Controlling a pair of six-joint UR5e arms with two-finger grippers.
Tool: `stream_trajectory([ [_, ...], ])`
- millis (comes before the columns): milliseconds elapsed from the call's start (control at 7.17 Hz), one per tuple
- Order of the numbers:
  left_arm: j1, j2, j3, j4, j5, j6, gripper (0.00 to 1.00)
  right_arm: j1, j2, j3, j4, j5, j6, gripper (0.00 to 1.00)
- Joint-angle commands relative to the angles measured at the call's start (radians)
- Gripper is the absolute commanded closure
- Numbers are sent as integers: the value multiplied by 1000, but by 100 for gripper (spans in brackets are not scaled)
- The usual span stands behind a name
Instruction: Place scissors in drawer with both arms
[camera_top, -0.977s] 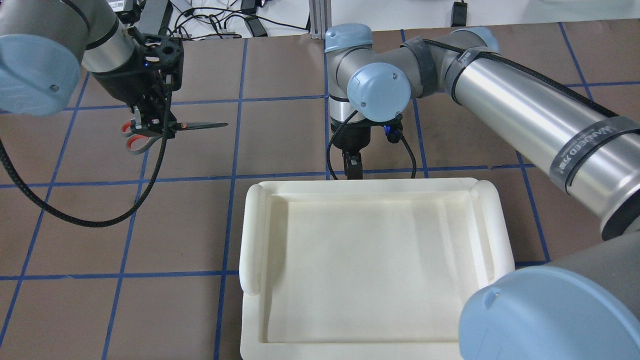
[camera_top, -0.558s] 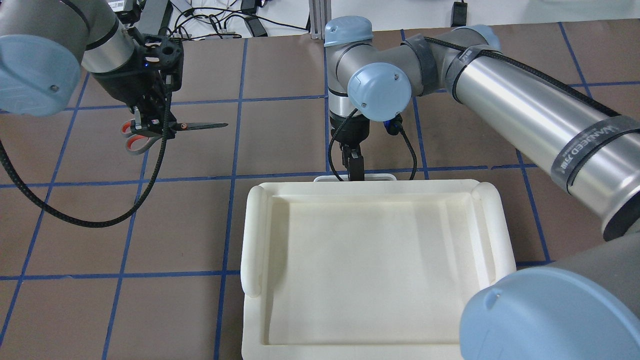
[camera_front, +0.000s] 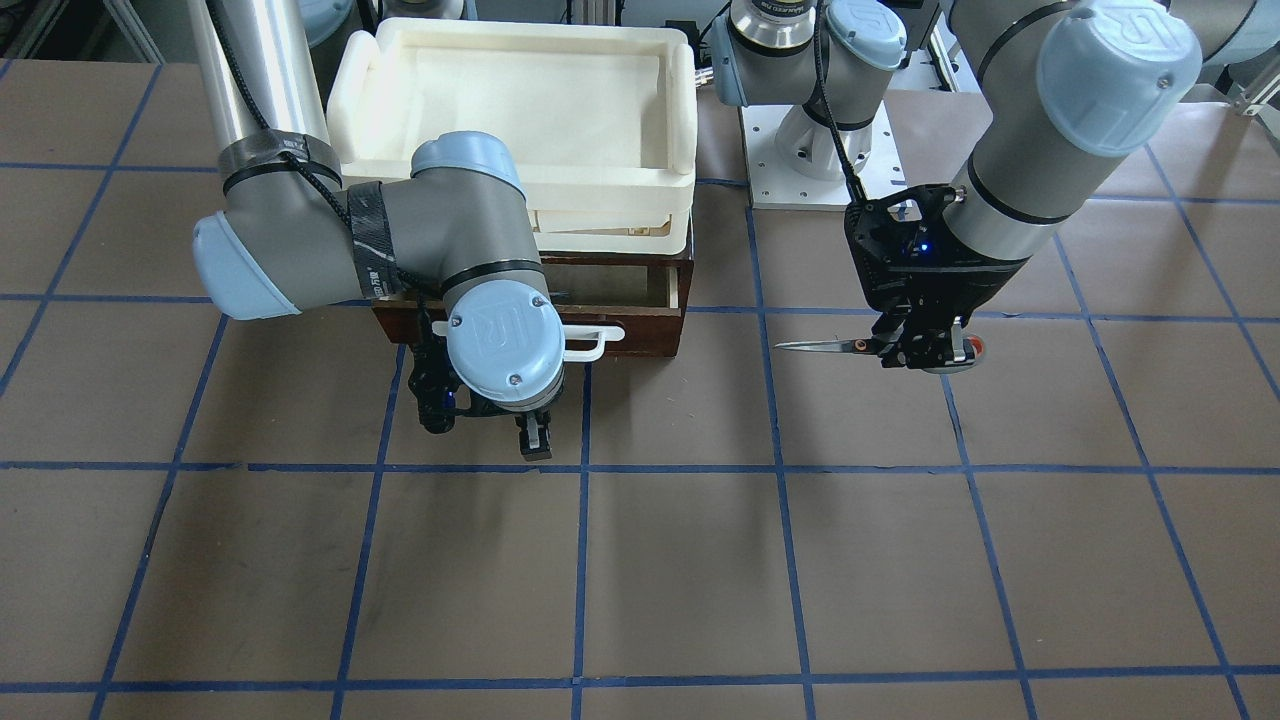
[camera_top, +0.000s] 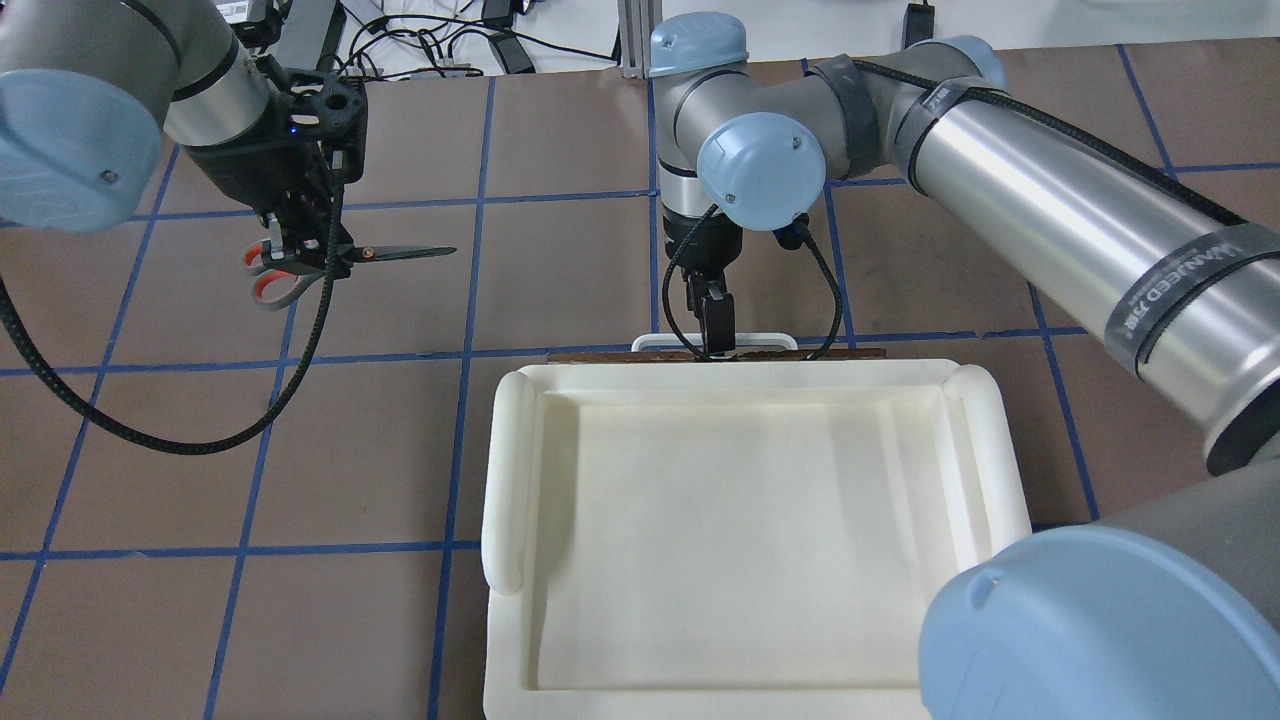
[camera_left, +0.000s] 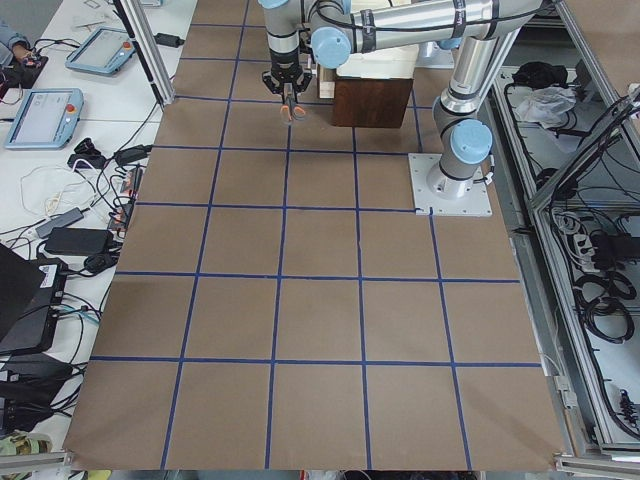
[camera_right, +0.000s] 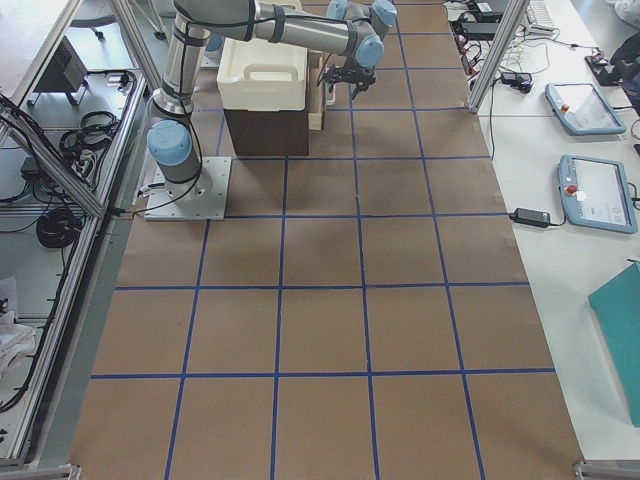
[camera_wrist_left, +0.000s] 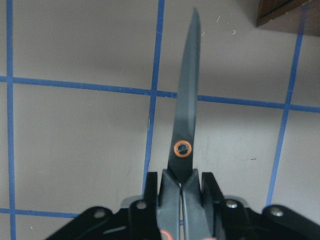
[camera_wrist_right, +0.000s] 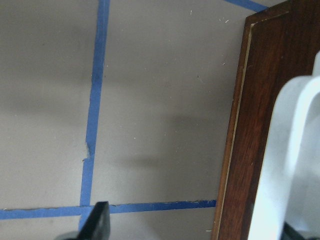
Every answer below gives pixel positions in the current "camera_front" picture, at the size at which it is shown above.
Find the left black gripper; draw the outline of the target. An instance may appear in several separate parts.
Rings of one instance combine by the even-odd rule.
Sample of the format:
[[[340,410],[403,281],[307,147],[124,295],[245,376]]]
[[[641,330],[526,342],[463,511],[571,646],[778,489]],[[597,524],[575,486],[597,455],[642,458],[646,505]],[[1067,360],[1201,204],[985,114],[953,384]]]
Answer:
[[[966,333],[959,316],[927,327],[913,318],[908,305],[899,304],[873,324],[872,354],[884,368],[959,373],[980,364],[980,337]]]

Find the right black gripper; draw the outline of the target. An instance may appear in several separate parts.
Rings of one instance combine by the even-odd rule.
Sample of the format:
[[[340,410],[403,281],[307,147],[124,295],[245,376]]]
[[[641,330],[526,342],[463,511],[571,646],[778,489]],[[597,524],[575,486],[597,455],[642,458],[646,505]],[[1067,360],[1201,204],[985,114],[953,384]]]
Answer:
[[[540,397],[538,407],[502,407],[467,386],[454,389],[454,415],[466,418],[516,416],[520,454],[525,461],[541,461],[553,456],[550,446],[550,409],[561,398],[561,389]]]

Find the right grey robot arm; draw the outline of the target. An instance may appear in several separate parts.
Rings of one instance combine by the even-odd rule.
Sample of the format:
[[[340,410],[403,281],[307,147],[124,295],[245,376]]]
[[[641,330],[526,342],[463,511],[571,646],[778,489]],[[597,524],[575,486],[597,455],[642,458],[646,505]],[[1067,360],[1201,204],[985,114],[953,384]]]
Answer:
[[[195,264],[228,316],[419,299],[410,388],[422,427],[512,416],[550,456],[564,324],[549,299],[506,145],[475,131],[422,143],[410,177],[347,184],[293,1],[192,1],[227,208],[197,222]]]

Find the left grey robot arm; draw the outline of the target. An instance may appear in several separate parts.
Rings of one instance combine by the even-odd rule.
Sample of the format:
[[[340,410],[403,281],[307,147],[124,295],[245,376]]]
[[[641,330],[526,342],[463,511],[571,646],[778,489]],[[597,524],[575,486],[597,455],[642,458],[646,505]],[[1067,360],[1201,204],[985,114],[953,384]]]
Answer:
[[[790,108],[780,151],[841,182],[844,229],[879,318],[860,340],[792,351],[963,372],[987,304],[1144,145],[1207,65],[1277,42],[1275,1],[945,1],[993,119],[948,183],[872,197],[858,174],[908,28],[879,1],[731,1],[709,26],[719,100]]]

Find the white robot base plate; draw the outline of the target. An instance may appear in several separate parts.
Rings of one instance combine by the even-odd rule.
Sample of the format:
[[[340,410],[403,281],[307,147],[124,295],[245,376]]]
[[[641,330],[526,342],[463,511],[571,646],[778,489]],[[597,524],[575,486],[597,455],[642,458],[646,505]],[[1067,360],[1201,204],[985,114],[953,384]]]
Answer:
[[[850,202],[829,132],[800,106],[741,110],[744,150],[753,202],[760,209],[842,211]],[[908,187],[882,104],[874,120],[841,133],[849,160],[870,199]]]

